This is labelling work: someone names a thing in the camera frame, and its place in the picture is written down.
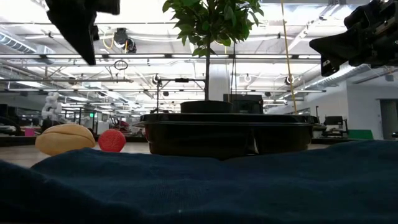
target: blue towel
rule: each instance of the blue towel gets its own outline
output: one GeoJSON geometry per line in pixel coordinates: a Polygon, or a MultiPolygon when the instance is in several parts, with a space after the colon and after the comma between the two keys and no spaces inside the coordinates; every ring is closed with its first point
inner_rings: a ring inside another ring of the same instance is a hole
{"type": "Polygon", "coordinates": [[[51,223],[398,223],[398,142],[209,158],[70,151],[0,162],[0,220],[51,223]]]}

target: ceiling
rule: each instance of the ceiling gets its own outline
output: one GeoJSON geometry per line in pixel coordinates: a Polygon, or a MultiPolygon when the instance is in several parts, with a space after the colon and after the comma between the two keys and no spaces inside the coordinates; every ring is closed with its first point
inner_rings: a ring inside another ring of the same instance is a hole
{"type": "MultiPolygon", "coordinates": [[[[285,53],[284,28],[282,25],[282,11],[278,1],[261,3],[264,17],[257,15],[260,26],[253,27],[247,41],[236,45],[236,54],[275,54],[285,53]]],[[[285,4],[286,38],[289,54],[312,55],[317,54],[308,42],[317,37],[324,37],[342,33],[346,30],[343,19],[359,4],[366,4],[367,0],[342,1],[347,4],[329,5],[327,0],[297,0],[287,1],[285,4]]],[[[146,0],[140,2],[121,0],[121,13],[118,16],[99,13],[96,24],[99,27],[101,40],[95,42],[96,54],[123,54],[122,49],[112,44],[112,33],[118,27],[128,29],[130,38],[134,39],[138,54],[191,54],[193,46],[183,46],[177,40],[179,29],[174,27],[176,20],[170,21],[172,12],[162,13],[164,0],[146,0]]],[[[19,0],[7,1],[0,8],[0,29],[27,45],[44,45],[52,49],[55,54],[76,54],[76,51],[63,39],[58,29],[53,26],[46,15],[45,1],[19,0]]],[[[233,47],[212,44],[211,48],[217,54],[233,54],[233,47]]],[[[20,54],[5,45],[0,45],[0,54],[20,54]]],[[[153,89],[152,78],[159,74],[161,78],[204,78],[205,62],[202,59],[129,59],[129,67],[124,71],[117,71],[111,65],[116,60],[98,60],[98,66],[88,67],[82,60],[57,59],[53,64],[39,63],[35,60],[7,59],[18,67],[24,67],[34,74],[51,73],[51,78],[96,78],[110,79],[118,73],[118,78],[134,80],[132,83],[100,83],[101,88],[112,89],[153,89]]],[[[212,63],[225,64],[226,72],[231,73],[230,60],[212,60],[212,63]]],[[[309,83],[320,75],[318,60],[292,62],[290,71],[297,82],[309,83]]],[[[285,88],[284,78],[288,75],[285,59],[278,60],[237,60],[236,71],[239,77],[238,89],[281,89],[285,88]]],[[[78,88],[63,83],[65,88],[78,88]]],[[[200,83],[170,83],[170,89],[195,89],[193,92],[170,93],[170,99],[203,99],[200,83]]],[[[118,93],[130,103],[143,101],[154,102],[153,93],[123,92],[118,93]]]]}

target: white ceiling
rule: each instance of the white ceiling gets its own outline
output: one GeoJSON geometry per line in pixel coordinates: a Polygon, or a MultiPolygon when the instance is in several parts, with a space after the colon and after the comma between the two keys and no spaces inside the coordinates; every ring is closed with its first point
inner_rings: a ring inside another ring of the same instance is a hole
{"type": "MultiPolygon", "coordinates": [[[[45,8],[37,4],[43,0],[0,0],[0,27],[6,29],[8,32],[17,35],[26,43],[46,45],[56,51],[57,54],[75,54],[75,50],[60,37],[59,31],[53,26],[47,18],[45,8]],[[55,38],[46,37],[49,33],[55,38]]],[[[190,54],[192,52],[189,44],[183,46],[181,41],[175,40],[178,29],[173,29],[173,24],[162,24],[170,21],[172,17],[171,12],[162,13],[162,5],[164,0],[146,0],[139,4],[136,1],[121,0],[121,13],[118,16],[110,14],[99,13],[96,18],[96,23],[100,29],[100,36],[106,36],[105,39],[108,45],[111,45],[111,34],[118,27],[128,28],[129,35],[134,39],[137,45],[137,53],[162,53],[162,54],[190,54]],[[155,23],[155,24],[138,24],[138,23],[155,23]]],[[[301,31],[303,31],[308,22],[316,21],[327,7],[328,1],[317,0],[310,4],[286,4],[285,5],[285,19],[287,21],[287,38],[288,45],[290,45],[301,31]]],[[[264,11],[264,17],[257,15],[260,22],[260,27],[253,27],[248,40],[236,46],[237,54],[281,54],[285,50],[284,29],[282,26],[282,13],[279,4],[261,4],[264,11]],[[277,35],[282,34],[282,38],[278,39],[277,35]]],[[[308,34],[295,44],[290,54],[317,54],[312,50],[308,42],[313,38],[324,37],[344,32],[345,26],[343,19],[351,13],[351,11],[358,5],[345,5],[335,8],[333,13],[326,17],[325,21],[318,21],[314,26],[308,30],[308,34]]],[[[232,47],[223,47],[218,44],[212,44],[212,49],[218,54],[232,54],[232,47]]],[[[105,54],[107,50],[111,54],[122,53],[121,49],[113,47],[106,49],[103,41],[95,42],[95,51],[97,54],[105,54]]],[[[0,45],[0,53],[2,54],[18,54],[15,50],[0,45]]],[[[202,73],[205,72],[205,64],[203,62],[186,62],[184,60],[177,61],[172,65],[168,63],[175,61],[171,59],[151,60],[152,64],[158,63],[159,66],[148,66],[146,61],[139,62],[130,66],[123,75],[126,78],[134,79],[134,83],[118,83],[118,84],[104,84],[109,88],[153,88],[148,86],[147,82],[151,81],[154,74],[158,73],[165,78],[202,78],[202,73]],[[138,79],[138,74],[142,74],[147,82],[138,79]]],[[[11,61],[16,65],[21,65],[21,61],[11,61]]],[[[290,66],[291,72],[295,77],[302,76],[302,79],[309,82],[315,78],[316,75],[306,75],[306,71],[312,69],[316,64],[314,63],[293,63],[290,66]]],[[[44,73],[44,68],[28,67],[34,72],[44,73]]],[[[240,78],[240,88],[281,88],[284,87],[284,77],[288,75],[287,64],[279,60],[277,63],[248,63],[237,61],[237,73],[240,78]],[[252,76],[252,82],[245,82],[246,74],[252,76]]],[[[56,73],[53,77],[91,77],[97,74],[96,78],[109,78],[109,72],[105,67],[67,67],[60,73],[56,73]]],[[[182,84],[173,83],[173,86],[181,86],[182,84]]],[[[194,83],[185,83],[182,88],[195,88],[194,83]]],[[[125,96],[137,94],[122,93],[125,96]]],[[[138,94],[141,97],[146,97],[143,93],[138,94]]],[[[200,98],[202,93],[171,93],[171,98],[200,98]]]]}

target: floor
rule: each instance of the floor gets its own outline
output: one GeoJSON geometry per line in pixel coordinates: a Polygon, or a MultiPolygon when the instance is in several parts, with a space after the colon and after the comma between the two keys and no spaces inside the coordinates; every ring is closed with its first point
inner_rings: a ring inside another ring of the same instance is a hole
{"type": "MultiPolygon", "coordinates": [[[[310,145],[309,149],[325,148],[325,145],[310,145]]],[[[148,143],[128,142],[122,152],[149,154],[148,143]]],[[[47,158],[34,146],[0,147],[0,159],[23,167],[31,167],[47,158]]]]}

